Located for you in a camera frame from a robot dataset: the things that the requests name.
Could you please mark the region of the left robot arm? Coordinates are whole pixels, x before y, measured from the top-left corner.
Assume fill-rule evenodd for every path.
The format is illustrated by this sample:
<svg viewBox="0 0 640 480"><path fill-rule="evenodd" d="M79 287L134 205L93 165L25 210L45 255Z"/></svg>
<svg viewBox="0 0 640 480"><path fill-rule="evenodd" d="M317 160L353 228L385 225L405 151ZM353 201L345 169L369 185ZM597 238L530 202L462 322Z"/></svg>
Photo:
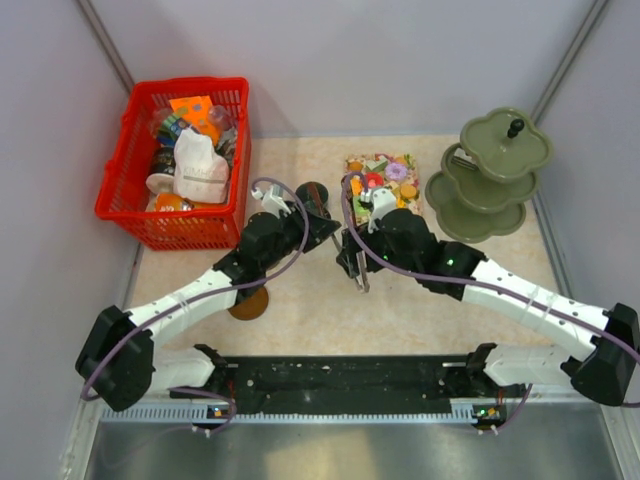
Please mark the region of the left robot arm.
<svg viewBox="0 0 640 480"><path fill-rule="evenodd" d="M216 396L227 374L212 348L197 345L168 351L164 344L190 326L248 300L284 258L324 243L338 221L293 209L250 217L237 246L203 275L173 293L123 311L116 306L97 317L75 363L90 391L113 410L177 387Z"/></svg>

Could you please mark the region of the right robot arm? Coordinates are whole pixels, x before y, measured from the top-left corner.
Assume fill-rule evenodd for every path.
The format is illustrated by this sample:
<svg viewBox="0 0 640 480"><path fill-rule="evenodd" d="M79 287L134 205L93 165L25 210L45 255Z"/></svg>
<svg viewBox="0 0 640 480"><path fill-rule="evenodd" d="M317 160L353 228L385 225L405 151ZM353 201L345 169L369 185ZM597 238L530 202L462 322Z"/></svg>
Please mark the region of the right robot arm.
<svg viewBox="0 0 640 480"><path fill-rule="evenodd" d="M477 349L469 388L487 396L500 386L552 384L611 407L634 407L627 397L639 368L639 319L622 303L610 309L581 303L523 279L466 244L442 241L406 209L377 207L357 225L349 205L342 260L366 256L369 272L387 269L432 293L491 309L551 341L549 347L490 344Z"/></svg>

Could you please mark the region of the stainless steel food tongs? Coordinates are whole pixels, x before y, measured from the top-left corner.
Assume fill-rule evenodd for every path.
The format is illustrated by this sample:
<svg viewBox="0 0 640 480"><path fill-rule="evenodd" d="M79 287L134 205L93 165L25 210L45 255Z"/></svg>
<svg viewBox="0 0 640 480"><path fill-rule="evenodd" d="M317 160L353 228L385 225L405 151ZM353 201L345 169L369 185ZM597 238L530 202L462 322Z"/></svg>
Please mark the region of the stainless steel food tongs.
<svg viewBox="0 0 640 480"><path fill-rule="evenodd" d="M326 187L318 182L311 181L307 185L307 191L312 205L311 211L321 218L328 219L328 191ZM365 270L365 255L356 247L356 243L348 229L343 230L341 236L342 240L338 241L336 235L332 235L332 241L338 251L336 263L355 282L357 289L361 293L368 293L370 285Z"/></svg>

